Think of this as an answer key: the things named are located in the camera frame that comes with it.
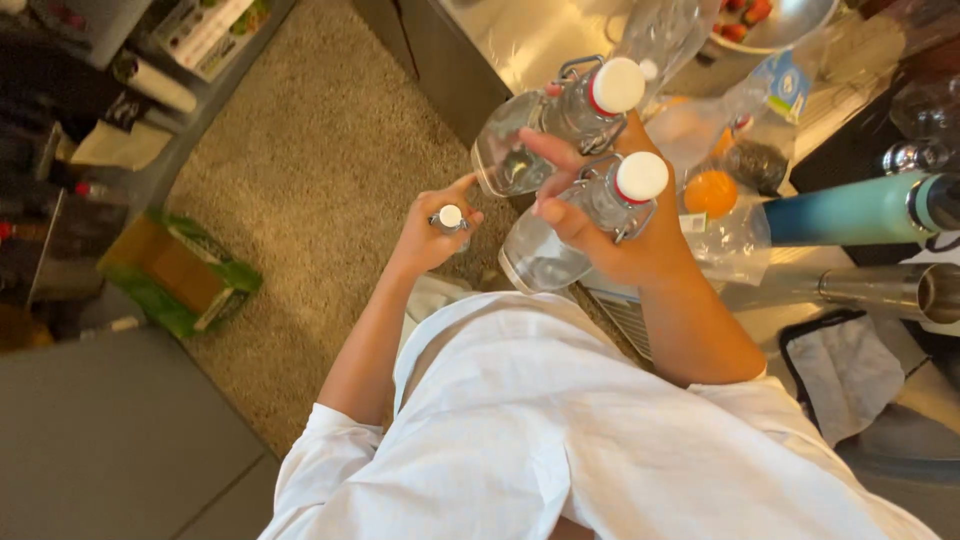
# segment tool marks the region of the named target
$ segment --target box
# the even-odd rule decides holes
[[[177,337],[228,319],[263,283],[195,221],[158,209],[133,220],[97,270]]]
[[[270,18],[270,0],[180,0],[154,31],[167,54],[208,83]]]

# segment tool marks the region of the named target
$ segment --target water bottle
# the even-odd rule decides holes
[[[659,0],[634,3],[623,38],[611,57],[637,62],[646,90],[637,105],[643,110],[674,75],[692,59],[712,32],[721,0]]]
[[[767,79],[747,77],[722,97],[669,107],[647,122],[646,131],[679,178],[710,154],[720,135],[738,116],[756,114],[769,95]]]
[[[464,214],[456,205],[446,205],[440,211],[431,215],[427,222],[440,229],[443,234],[454,234],[461,229],[469,229],[470,223],[464,219]],[[457,253],[463,253],[470,247],[470,239],[460,246]]]
[[[589,179],[601,161],[616,160],[603,176]],[[635,236],[657,208],[655,197],[667,185],[666,163],[655,154],[638,152],[596,160],[580,173],[581,180],[560,195],[580,207],[601,230],[619,242]],[[500,266],[517,290],[534,294],[570,285],[590,270],[583,252],[564,244],[547,222],[531,210],[523,212],[498,255]]]
[[[582,77],[574,65],[598,62]],[[582,154],[607,149],[626,126],[624,112],[640,101],[643,73],[634,61],[589,57],[561,68],[563,91],[552,97],[543,90],[520,94],[491,114],[480,131],[470,159],[484,193],[511,197],[536,191],[553,174],[553,165],[519,141],[522,127],[555,135]]]
[[[763,204],[774,246],[923,242],[960,231],[960,175],[914,171]]]

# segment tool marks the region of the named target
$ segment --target strawberry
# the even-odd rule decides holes
[[[743,22],[747,23],[748,26],[754,26],[770,16],[772,9],[773,6],[770,5],[769,0],[756,0],[754,4],[743,13]]]
[[[734,43],[739,43],[740,41],[743,41],[744,37],[747,36],[747,25],[725,24],[723,28],[720,29],[720,36]]]

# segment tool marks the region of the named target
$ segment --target bowl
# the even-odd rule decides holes
[[[770,0],[773,11],[757,23],[741,43],[734,43],[717,34],[710,34],[701,50],[711,58],[719,58],[730,51],[748,55],[767,56],[789,48],[811,32],[820,30],[833,17],[840,0]],[[736,13],[721,10],[720,25],[740,22],[743,10]]]

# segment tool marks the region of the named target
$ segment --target floor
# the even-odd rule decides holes
[[[168,208],[265,277],[236,319],[185,346],[279,455],[300,435],[409,204],[468,171],[467,149],[347,0],[294,8],[180,171]],[[487,219],[438,272],[477,284],[516,214],[478,188],[471,201]]]

